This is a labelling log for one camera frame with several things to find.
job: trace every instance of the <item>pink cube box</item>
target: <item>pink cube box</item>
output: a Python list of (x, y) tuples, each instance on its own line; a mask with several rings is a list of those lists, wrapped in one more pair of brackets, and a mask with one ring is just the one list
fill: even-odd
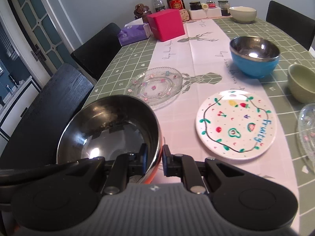
[(161, 42), (185, 34), (179, 10), (166, 9), (147, 16), (154, 37)]

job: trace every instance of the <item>tape roll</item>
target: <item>tape roll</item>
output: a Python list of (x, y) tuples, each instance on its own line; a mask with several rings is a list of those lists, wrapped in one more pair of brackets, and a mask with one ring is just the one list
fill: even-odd
[(206, 3), (202, 3), (201, 8), (203, 8), (204, 10), (207, 10), (209, 8), (209, 6)]

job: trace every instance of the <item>blue bowl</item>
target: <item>blue bowl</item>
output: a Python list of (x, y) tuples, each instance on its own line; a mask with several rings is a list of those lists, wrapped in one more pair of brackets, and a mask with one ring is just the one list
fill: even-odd
[(272, 42), (256, 36), (240, 36), (231, 40), (232, 59), (250, 78), (270, 74), (279, 61), (280, 51)]

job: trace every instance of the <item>black chair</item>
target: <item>black chair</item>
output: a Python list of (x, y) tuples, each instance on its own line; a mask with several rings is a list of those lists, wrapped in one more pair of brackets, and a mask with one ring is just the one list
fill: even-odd
[(290, 35), (306, 50), (310, 49), (315, 36), (315, 20), (270, 1), (266, 21)]
[(71, 53), (71, 57), (94, 79), (99, 80), (121, 49), (117, 35), (120, 28), (110, 23)]
[(0, 168), (55, 164), (61, 134), (92, 88), (92, 83), (72, 65), (63, 64), (23, 115), (0, 157)]

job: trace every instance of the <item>cabinet handle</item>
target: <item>cabinet handle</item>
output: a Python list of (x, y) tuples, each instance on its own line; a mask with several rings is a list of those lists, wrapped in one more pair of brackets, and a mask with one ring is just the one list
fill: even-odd
[(22, 112), (22, 114), (21, 114), (21, 118), (23, 117), (23, 115), (26, 113), (26, 110), (27, 110), (27, 107), (24, 109), (24, 111)]

